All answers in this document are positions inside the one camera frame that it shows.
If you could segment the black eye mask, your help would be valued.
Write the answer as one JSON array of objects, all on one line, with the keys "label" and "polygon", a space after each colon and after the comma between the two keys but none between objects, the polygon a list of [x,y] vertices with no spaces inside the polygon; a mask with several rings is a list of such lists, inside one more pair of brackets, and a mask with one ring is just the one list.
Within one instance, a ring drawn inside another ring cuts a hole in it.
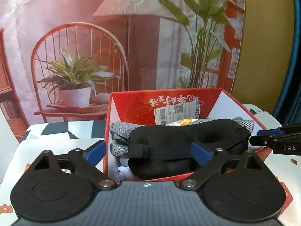
[{"label": "black eye mask", "polygon": [[138,127],[129,136],[128,166],[141,180],[192,173],[201,166],[191,157],[190,145],[197,142],[215,151],[222,148],[241,155],[249,147],[251,133],[232,119],[185,126]]}]

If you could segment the white patterned table mat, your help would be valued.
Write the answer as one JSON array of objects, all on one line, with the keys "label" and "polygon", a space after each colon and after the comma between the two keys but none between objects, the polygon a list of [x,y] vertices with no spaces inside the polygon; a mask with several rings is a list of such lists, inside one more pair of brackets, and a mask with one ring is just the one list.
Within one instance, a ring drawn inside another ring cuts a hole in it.
[{"label": "white patterned table mat", "polygon": [[[17,220],[10,202],[11,190],[27,165],[43,150],[52,150],[55,154],[67,153],[74,148],[87,148],[103,140],[104,136],[104,120],[34,124],[12,152],[1,148],[1,161],[11,159],[5,165],[7,170],[1,183],[1,225],[11,225]],[[300,156],[269,153],[264,162],[287,189],[288,202],[279,216],[280,221],[284,225],[300,225]]]}]

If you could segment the white cloth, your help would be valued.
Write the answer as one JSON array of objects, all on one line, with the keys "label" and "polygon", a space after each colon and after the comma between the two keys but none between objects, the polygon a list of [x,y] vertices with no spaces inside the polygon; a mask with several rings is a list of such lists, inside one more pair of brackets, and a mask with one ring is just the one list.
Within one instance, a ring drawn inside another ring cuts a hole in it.
[{"label": "white cloth", "polygon": [[128,155],[124,155],[119,159],[120,166],[117,171],[121,181],[136,181],[138,178],[132,173],[128,166]]}]

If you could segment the printed living room backdrop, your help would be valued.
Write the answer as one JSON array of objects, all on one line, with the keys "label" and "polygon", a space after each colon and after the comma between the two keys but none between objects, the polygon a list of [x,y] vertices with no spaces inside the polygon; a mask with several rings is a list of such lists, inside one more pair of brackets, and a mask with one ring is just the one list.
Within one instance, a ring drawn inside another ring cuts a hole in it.
[{"label": "printed living room backdrop", "polygon": [[245,0],[1,0],[1,110],[32,124],[103,119],[109,94],[231,91]]}]

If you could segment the red strawberry cardboard box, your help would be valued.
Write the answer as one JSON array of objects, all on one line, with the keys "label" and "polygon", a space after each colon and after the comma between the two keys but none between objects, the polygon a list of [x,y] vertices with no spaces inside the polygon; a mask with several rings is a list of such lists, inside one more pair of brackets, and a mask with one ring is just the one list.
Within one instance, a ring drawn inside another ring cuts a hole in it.
[{"label": "red strawberry cardboard box", "polygon": [[105,141],[111,144],[110,126],[170,124],[186,118],[254,120],[253,134],[265,125],[222,88],[163,89],[114,92],[109,97]]}]

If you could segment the grey knitted cloth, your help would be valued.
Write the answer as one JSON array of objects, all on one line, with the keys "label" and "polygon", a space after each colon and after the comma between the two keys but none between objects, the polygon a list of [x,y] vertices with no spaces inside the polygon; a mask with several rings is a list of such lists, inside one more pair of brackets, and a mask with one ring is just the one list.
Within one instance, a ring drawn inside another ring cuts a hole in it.
[{"label": "grey knitted cloth", "polygon": [[[215,120],[221,120],[221,119],[203,118],[203,119],[198,119],[197,121],[189,125],[213,122]],[[243,120],[241,117],[236,117],[232,120],[238,123],[240,126],[246,127],[250,133],[253,132],[255,127],[254,120],[252,119]],[[117,121],[110,126],[109,131],[112,135],[110,151],[112,155],[116,157],[122,157],[128,154],[129,136],[132,133],[132,131],[134,131],[138,127],[144,127],[144,125]]]}]

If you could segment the yellow wooden board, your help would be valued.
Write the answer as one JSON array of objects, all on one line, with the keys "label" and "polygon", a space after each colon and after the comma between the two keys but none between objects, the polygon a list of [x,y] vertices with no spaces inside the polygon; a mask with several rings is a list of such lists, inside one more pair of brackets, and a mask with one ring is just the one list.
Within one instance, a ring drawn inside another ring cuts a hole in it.
[{"label": "yellow wooden board", "polygon": [[293,0],[245,0],[233,97],[242,104],[273,111],[288,69],[293,36]]}]

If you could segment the orange floral oven mitt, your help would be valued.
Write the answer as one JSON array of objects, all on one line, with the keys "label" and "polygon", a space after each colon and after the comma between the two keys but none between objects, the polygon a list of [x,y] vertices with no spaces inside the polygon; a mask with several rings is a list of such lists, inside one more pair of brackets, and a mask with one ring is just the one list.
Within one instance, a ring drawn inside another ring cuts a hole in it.
[{"label": "orange floral oven mitt", "polygon": [[169,124],[166,124],[167,126],[185,126],[192,124],[193,122],[197,121],[198,119],[195,118],[186,118],[186,119],[181,119],[178,121],[171,122]]}]

